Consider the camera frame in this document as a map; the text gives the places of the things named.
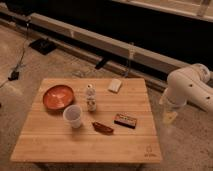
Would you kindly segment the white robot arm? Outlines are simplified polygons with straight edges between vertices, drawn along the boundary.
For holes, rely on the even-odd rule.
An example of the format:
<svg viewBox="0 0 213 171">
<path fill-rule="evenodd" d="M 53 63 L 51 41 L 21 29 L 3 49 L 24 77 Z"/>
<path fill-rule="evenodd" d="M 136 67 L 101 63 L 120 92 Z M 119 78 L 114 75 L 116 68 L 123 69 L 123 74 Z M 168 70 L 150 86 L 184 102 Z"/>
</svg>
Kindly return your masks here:
<svg viewBox="0 0 213 171">
<path fill-rule="evenodd" d="M 163 123 L 171 124 L 188 101 L 213 113 L 213 88 L 207 85 L 209 80 L 209 69 L 199 63 L 172 71 L 159 101 L 163 106 Z"/>
</svg>

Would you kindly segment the translucent yellowish gripper tool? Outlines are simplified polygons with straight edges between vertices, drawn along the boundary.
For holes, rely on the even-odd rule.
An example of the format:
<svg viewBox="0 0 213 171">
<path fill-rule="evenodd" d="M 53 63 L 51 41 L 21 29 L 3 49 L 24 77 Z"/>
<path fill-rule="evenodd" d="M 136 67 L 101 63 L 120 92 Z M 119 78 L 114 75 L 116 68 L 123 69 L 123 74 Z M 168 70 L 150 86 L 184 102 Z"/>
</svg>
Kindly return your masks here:
<svg viewBox="0 0 213 171">
<path fill-rule="evenodd" d="M 178 116 L 176 105 L 172 103 L 165 95 L 161 96 L 159 104 L 163 106 L 163 123 L 171 124 Z"/>
</svg>

